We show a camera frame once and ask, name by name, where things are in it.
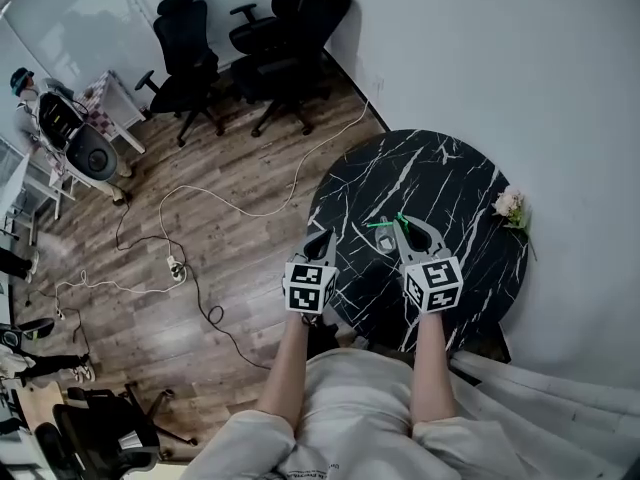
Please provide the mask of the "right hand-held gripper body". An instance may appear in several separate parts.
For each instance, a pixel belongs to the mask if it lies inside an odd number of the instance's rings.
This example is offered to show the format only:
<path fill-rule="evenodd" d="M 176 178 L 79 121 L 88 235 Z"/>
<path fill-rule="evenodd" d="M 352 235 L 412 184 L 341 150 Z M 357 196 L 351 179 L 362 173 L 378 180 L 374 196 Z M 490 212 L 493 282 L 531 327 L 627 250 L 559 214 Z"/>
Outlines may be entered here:
<path fill-rule="evenodd" d="M 410 249 L 410 262 L 401 263 L 402 286 L 406 298 L 422 314 L 456 307 L 462 292 L 458 259 L 446 246 L 445 258 L 428 257 Z"/>

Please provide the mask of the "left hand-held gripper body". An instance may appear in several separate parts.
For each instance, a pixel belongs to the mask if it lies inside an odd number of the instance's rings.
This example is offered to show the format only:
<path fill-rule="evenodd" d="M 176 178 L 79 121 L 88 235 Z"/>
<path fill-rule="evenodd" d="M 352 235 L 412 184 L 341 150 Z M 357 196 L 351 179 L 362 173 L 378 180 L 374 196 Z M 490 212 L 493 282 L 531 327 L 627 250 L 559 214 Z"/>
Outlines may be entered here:
<path fill-rule="evenodd" d="M 322 259 L 291 258 L 285 263 L 282 285 L 285 309 L 301 314 L 322 314 L 335 294 L 338 268 Z"/>

